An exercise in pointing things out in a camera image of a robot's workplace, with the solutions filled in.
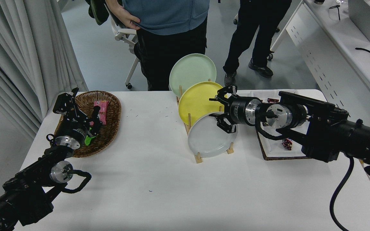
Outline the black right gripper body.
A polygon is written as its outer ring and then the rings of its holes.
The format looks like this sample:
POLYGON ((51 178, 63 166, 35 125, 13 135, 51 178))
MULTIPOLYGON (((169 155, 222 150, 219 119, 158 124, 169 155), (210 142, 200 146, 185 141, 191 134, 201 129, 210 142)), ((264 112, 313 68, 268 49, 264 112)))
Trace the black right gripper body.
POLYGON ((241 96, 230 96, 229 98, 229 115, 228 121, 231 124, 245 124, 252 126, 253 121, 248 120, 246 115, 246 108, 248 104, 253 100, 250 97, 241 96))

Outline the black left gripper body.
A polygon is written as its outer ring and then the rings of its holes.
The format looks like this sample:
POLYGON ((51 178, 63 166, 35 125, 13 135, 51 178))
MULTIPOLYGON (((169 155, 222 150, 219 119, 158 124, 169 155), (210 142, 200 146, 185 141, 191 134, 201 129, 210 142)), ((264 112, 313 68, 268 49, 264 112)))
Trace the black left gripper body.
POLYGON ((82 147, 89 127, 76 121, 63 120, 55 133, 55 142, 60 146, 82 147))

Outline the person's hand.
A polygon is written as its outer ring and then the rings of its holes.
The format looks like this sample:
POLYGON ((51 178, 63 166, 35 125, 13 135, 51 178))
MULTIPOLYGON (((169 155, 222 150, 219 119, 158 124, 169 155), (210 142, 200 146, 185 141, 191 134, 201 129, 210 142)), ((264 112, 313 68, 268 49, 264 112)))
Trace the person's hand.
POLYGON ((131 15, 123 6, 118 5, 114 12, 115 16, 127 27, 134 30, 139 30, 140 19, 134 15, 131 15))

